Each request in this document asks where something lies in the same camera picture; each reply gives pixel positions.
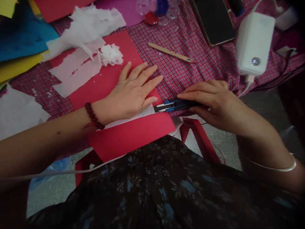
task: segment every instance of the red paper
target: red paper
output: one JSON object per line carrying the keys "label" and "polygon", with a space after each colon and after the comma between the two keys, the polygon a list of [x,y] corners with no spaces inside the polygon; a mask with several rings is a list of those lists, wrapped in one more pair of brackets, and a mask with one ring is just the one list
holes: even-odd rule
{"label": "red paper", "polygon": [[[123,65],[102,66],[99,74],[73,92],[69,98],[75,110],[83,107],[86,102],[92,103],[106,97],[116,86],[121,70],[129,61],[132,62],[132,68],[143,62],[127,31],[116,33],[103,39],[107,44],[114,43],[120,47],[120,51],[124,55],[124,63]],[[65,56],[67,56],[67,53],[52,59],[50,61],[51,65],[53,67],[58,66]],[[148,96],[156,96],[159,99],[153,104],[154,106],[162,103],[162,99],[156,89]],[[88,139],[102,161],[107,162],[161,138],[174,130],[175,126],[170,115],[163,112],[97,131],[89,135]]]}
{"label": "red paper", "polygon": [[94,0],[34,0],[47,23],[71,14],[75,7],[82,8]]}

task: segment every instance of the phone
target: phone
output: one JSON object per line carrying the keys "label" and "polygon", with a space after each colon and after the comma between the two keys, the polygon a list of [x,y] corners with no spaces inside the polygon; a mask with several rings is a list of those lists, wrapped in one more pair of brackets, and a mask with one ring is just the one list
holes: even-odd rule
{"label": "phone", "polygon": [[236,37],[224,0],[189,0],[199,27],[210,47]]}

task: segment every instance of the gray floor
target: gray floor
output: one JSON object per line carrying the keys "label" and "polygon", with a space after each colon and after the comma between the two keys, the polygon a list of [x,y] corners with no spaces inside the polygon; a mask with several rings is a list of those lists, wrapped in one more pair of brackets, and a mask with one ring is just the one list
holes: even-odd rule
{"label": "gray floor", "polygon": [[[268,93],[249,93],[242,97],[241,100],[250,108],[254,109],[264,118],[266,118],[281,134],[288,149],[304,163],[304,151],[294,128],[289,123],[277,91],[272,90]],[[192,116],[192,118],[200,119],[197,115]],[[223,153],[227,165],[240,170],[241,166],[237,155],[237,143],[235,136],[233,134],[218,130],[208,124],[203,125],[203,128],[209,139]],[[186,140],[186,145],[195,153],[200,153],[199,147],[191,131]],[[74,170],[75,162],[77,162],[90,150],[91,149],[88,149],[72,156],[71,166],[69,169]],[[217,149],[215,149],[215,151],[222,160],[220,152]],[[27,216],[29,217],[47,206],[65,201],[67,196],[74,190],[74,188],[74,175],[57,176],[52,180],[43,183],[41,186],[29,193]]]}

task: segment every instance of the red bead bracelet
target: red bead bracelet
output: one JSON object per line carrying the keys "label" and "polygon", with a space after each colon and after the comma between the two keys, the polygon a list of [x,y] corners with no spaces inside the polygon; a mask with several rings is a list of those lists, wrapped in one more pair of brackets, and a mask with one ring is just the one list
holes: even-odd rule
{"label": "red bead bracelet", "polygon": [[89,103],[89,102],[85,103],[85,109],[92,121],[91,123],[87,124],[85,127],[96,126],[98,129],[104,129],[105,126],[102,125],[100,122],[98,122],[98,119],[95,117],[95,114],[93,113],[93,110],[91,107],[91,103]]}

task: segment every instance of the left hand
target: left hand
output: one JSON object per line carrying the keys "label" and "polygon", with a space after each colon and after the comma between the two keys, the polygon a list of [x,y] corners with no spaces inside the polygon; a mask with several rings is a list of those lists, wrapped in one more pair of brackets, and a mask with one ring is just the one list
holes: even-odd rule
{"label": "left hand", "polygon": [[146,96],[163,80],[163,76],[157,76],[146,83],[158,69],[157,65],[145,70],[146,67],[147,63],[142,63],[128,76],[131,62],[127,63],[112,92],[106,98],[92,104],[99,122],[108,125],[117,120],[132,118],[158,100],[154,96],[146,99]]}

